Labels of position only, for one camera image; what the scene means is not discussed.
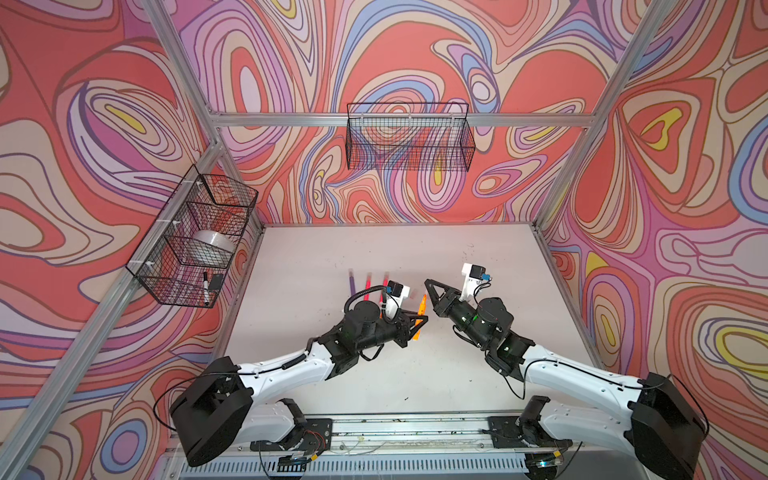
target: patterned backdrop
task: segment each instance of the patterned backdrop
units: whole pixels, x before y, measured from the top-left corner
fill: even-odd
[[[582,113],[592,111],[645,4],[193,0],[170,11],[215,111],[461,99],[475,112]],[[379,174],[346,169],[345,131],[222,133],[259,190],[267,223],[530,221],[578,134],[477,128],[468,174]]]
[[[768,5],[667,19],[546,236],[606,367],[674,372],[698,478],[768,478]]]
[[[0,2],[0,441],[206,146],[140,3]],[[149,476],[252,243],[212,310],[136,296],[25,479]]]

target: three-compartment wire basket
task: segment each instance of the three-compartment wire basket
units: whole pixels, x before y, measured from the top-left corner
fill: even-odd
[[[346,109],[350,170],[469,171],[475,138],[467,103],[354,102]]]
[[[225,175],[197,172],[159,241],[138,267],[126,267],[158,303],[213,308],[257,197]],[[217,241],[210,243],[214,232]]]

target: orange highlighter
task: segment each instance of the orange highlighter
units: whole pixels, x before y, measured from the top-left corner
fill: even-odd
[[[425,293],[424,294],[424,298],[422,298],[422,304],[419,305],[419,315],[424,315],[424,312],[426,312],[426,311],[427,311],[427,295]],[[419,325],[421,322],[422,322],[421,320],[416,320],[416,325]],[[416,334],[413,336],[413,339],[414,340],[418,340],[419,339],[419,334],[421,332],[422,332],[421,330],[416,332]]]

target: colorful swirl pattern wall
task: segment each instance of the colorful swirl pattern wall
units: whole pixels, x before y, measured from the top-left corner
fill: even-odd
[[[464,100],[474,112],[590,112],[642,1],[222,0],[173,20],[213,110],[335,112]],[[482,127],[467,174],[353,173],[344,128],[222,131],[267,223],[530,221],[578,132]]]
[[[0,2],[0,441],[205,147],[140,0]],[[252,244],[212,310],[136,295],[25,479],[150,476]]]
[[[679,2],[546,236],[606,367],[673,372],[698,478],[768,478],[768,5]]]

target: robotic arm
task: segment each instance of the robotic arm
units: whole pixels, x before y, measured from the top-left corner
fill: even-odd
[[[462,291],[434,280],[424,282],[435,314],[454,323],[457,336],[485,353],[503,376],[547,386],[597,408],[581,408],[533,396],[518,419],[519,438],[529,445],[554,440],[585,441],[636,457],[668,480],[694,476],[707,429],[669,380],[645,379],[596,369],[559,356],[510,330],[513,316],[499,298],[477,308],[466,301],[490,276],[465,263]],[[438,295],[435,288],[442,290]]]
[[[386,290],[386,307],[361,296]],[[234,365],[228,356],[214,360],[170,406],[170,416],[190,466],[205,464],[230,445],[274,442],[283,449],[301,443],[306,420],[285,392],[341,375],[358,359],[374,360],[384,344],[405,348],[428,321],[402,310],[409,288],[396,282],[358,292],[344,305],[344,317],[331,330],[307,341],[306,348],[266,362]],[[363,350],[377,347],[369,358]]]

